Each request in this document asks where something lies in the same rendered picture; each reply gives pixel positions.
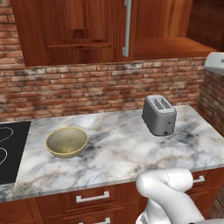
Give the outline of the wooden cabinet door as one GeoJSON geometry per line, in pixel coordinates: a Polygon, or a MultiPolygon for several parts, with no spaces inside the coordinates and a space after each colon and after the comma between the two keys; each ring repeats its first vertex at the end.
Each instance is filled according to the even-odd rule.
{"type": "Polygon", "coordinates": [[[137,0],[131,2],[129,57],[123,56],[124,0],[10,0],[28,67],[133,59],[137,0]]]}

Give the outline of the grey toaster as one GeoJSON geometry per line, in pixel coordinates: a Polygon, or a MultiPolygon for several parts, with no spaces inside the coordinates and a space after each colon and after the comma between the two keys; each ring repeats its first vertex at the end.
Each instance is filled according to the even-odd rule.
{"type": "Polygon", "coordinates": [[[174,132],[177,110],[160,94],[145,97],[142,118],[149,131],[157,137],[174,132]]]}

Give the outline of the beige bowl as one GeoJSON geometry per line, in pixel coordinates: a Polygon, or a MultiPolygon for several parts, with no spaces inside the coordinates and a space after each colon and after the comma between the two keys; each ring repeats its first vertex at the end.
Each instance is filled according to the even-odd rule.
{"type": "Polygon", "coordinates": [[[54,130],[45,140],[45,147],[57,158],[76,157],[86,149],[87,144],[87,132],[72,126],[54,130]]]}

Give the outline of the wooden drawer front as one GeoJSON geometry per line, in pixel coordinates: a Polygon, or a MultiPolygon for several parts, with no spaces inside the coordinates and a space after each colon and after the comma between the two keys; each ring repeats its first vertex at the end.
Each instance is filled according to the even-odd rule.
{"type": "Polygon", "coordinates": [[[217,168],[192,173],[193,186],[187,193],[201,193],[210,188],[224,185],[224,168],[217,168]]]}
{"type": "Polygon", "coordinates": [[[38,197],[37,202],[46,218],[84,211],[91,207],[135,202],[139,201],[139,198],[135,183],[129,182],[38,197]]]}
{"type": "Polygon", "coordinates": [[[111,224],[135,224],[138,214],[138,203],[131,202],[120,206],[111,207],[109,209],[101,209],[100,211],[87,211],[83,214],[67,214],[61,216],[53,216],[44,219],[45,224],[78,224],[81,221],[95,220],[103,221],[109,217],[111,224]]]}

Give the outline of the black hob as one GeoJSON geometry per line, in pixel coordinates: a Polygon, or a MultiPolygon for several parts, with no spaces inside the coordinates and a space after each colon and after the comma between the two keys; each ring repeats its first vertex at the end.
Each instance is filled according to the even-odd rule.
{"type": "Polygon", "coordinates": [[[30,126],[31,121],[0,124],[0,185],[16,181],[30,126]]]}

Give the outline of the white appliance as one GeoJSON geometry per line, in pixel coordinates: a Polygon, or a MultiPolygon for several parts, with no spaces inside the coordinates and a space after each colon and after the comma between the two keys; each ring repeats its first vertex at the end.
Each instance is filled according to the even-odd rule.
{"type": "Polygon", "coordinates": [[[205,68],[224,76],[224,52],[211,52],[206,58],[205,68]]]}

